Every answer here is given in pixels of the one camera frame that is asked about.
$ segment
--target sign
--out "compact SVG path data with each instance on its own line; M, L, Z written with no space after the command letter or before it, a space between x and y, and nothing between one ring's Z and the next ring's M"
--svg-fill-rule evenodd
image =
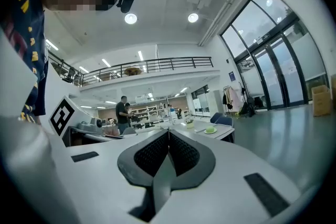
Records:
M229 76L230 76L231 81L235 81L236 80L235 74L233 74L233 72L230 72Z

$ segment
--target glass door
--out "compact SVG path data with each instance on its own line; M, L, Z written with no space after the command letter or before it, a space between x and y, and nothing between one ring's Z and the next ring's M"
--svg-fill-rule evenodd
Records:
M305 103L304 78L299 75L300 65L291 50L280 34L253 53L266 84L270 109Z
M253 53L256 58L259 68L260 75L264 77L266 89L268 91L269 99L270 99L270 109L279 109L284 108L284 97L283 92L280 86L279 74L276 72L274 65L271 61L269 54L266 49L262 47Z

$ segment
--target chair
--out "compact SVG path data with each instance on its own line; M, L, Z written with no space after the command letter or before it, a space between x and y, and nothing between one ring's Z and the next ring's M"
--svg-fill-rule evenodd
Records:
M233 118L220 116L215 123L229 125L233 128ZM223 138L222 141L234 143L235 142L235 132L233 131L232 133L230 133L230 135Z
M127 127L122 134L127 135L127 134L136 134L136 133L137 132L135 131L135 129L133 129L132 127Z
M64 78L63 80L66 81L66 82L72 83L73 82L72 76L75 73L76 73L75 70L72 67L70 67L67 77Z
M210 119L210 122L215 123L221 116L223 116L222 113L216 112L215 115L213 115L212 118Z

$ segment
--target person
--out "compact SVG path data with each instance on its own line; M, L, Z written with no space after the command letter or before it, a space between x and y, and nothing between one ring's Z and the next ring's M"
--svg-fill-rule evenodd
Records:
M37 81L23 107L21 118L39 123L45 115L45 86L48 73L48 53L44 36L44 9L107 10L117 0L15 0L1 27Z
M131 104L130 103L125 104L125 111L127 112L128 115L131 115ZM129 124L129 127L132 127L131 118L128 118L128 124Z
M118 129L120 134L123 134L125 129L129 127L128 119L132 117L132 115L127 114L127 111L125 109L126 103L127 103L127 97L122 96L120 102L115 106L116 115L118 118Z

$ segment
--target glass window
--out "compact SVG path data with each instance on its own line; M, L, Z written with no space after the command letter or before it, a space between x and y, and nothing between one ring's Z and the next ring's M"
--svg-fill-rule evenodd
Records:
M267 104L263 86L251 56L241 61L237 67L243 77L248 95L254 99L255 108L265 109Z
M245 7L232 24L248 47L275 27L270 18L253 2Z
M327 85L325 79L326 70L324 69L321 55L314 40L301 21L290 26L283 33L299 60L306 82L308 98L311 100L311 88Z
M231 26L224 32L222 37L224 38L225 43L230 48L233 57L237 57L246 50L246 47L244 46L242 40L239 38L239 36Z
M292 10L282 0L253 0L277 22L286 18Z

